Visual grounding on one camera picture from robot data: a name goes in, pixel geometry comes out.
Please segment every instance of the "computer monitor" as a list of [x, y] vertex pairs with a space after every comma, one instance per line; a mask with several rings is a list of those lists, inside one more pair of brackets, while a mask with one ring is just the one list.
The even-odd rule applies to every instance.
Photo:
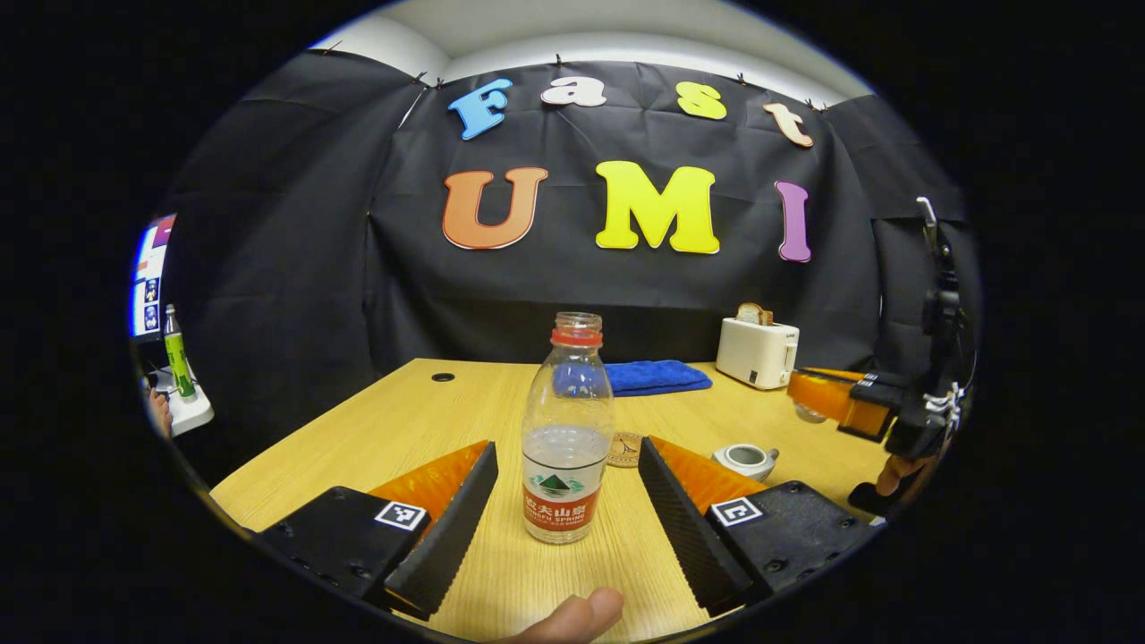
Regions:
[[167, 254], [167, 239], [175, 225], [175, 214], [160, 217], [148, 225], [140, 239], [132, 284], [132, 337], [137, 341], [163, 338], [164, 312], [160, 308], [163, 261]]

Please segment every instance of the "yellow letter m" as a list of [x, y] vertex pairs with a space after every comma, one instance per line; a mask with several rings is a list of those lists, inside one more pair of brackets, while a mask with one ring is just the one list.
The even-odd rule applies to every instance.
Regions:
[[648, 175], [632, 162], [605, 162], [597, 174], [608, 183], [605, 229], [597, 234], [602, 249], [634, 249], [640, 236], [632, 231], [629, 212], [635, 217], [648, 245], [658, 249], [676, 219], [668, 243], [679, 252], [712, 254], [719, 239], [712, 234], [709, 189], [716, 175], [701, 167], [681, 166], [672, 173], [664, 193], [657, 193]]

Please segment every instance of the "blue towel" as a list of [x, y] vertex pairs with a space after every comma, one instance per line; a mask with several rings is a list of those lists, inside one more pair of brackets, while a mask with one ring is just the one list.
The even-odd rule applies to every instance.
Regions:
[[606, 364], [613, 395], [653, 395], [678, 391], [705, 390], [712, 380], [703, 371], [679, 360], [641, 360]]

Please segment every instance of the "orange object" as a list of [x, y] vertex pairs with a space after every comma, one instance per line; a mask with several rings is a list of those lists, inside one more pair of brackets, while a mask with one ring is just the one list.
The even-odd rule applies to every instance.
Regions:
[[469, 470], [473, 469], [473, 464], [476, 463], [487, 445], [489, 441], [482, 440], [457, 451], [451, 451], [371, 489], [370, 494], [379, 498], [425, 508], [429, 513], [429, 525], [421, 533], [424, 537], [433, 529], [445, 508], [449, 508], [450, 501], [461, 488], [465, 477], [469, 474]]
[[676, 480], [680, 481], [684, 492], [688, 494], [688, 498], [695, 503], [701, 515], [706, 513], [708, 506], [712, 503], [722, 503], [767, 489], [766, 485], [755, 479], [749, 479], [711, 458], [704, 458], [662, 438], [649, 435], [648, 440], [656, 447], [656, 451], [672, 471]]
[[788, 383], [788, 395], [795, 402], [838, 422], [844, 427], [877, 437], [890, 409], [851, 398], [852, 387], [862, 379], [863, 374], [854, 371], [835, 369], [796, 371], [791, 374], [791, 382]]

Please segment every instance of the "wall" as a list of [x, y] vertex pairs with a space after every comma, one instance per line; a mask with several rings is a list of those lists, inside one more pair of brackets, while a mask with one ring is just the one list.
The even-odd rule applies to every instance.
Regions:
[[449, 56], [426, 37], [376, 13], [347, 24], [310, 48], [325, 49], [335, 44], [338, 52], [368, 56], [410, 76], [426, 72], [421, 80], [429, 85], [436, 84], [449, 65]]
[[[640, 61], [696, 69], [728, 78], [743, 73], [744, 80], [752, 85], [774, 89], [800, 101], [811, 99], [815, 105], [832, 105], [871, 93], [853, 77], [847, 77], [848, 81], [840, 81], [840, 76], [846, 77], [846, 73], [840, 74], [837, 69], [827, 74], [831, 77], [829, 84], [821, 83], [787, 65], [743, 52], [652, 33], [555, 33], [499, 44], [451, 58], [418, 31], [379, 13], [372, 13], [331, 33], [313, 48], [333, 47], [335, 44], [338, 50], [369, 56], [410, 76], [426, 72], [421, 80], [427, 85], [434, 85], [439, 77], [449, 81], [496, 69], [555, 62], [555, 55], [560, 54], [564, 61]], [[804, 60], [816, 56], [822, 58], [822, 55], [810, 47], [805, 52], [792, 52], [791, 44], [784, 46], [788, 47], [788, 57], [802, 55]], [[821, 60], [815, 62], [819, 66], [811, 65], [808, 69], [823, 69]]]

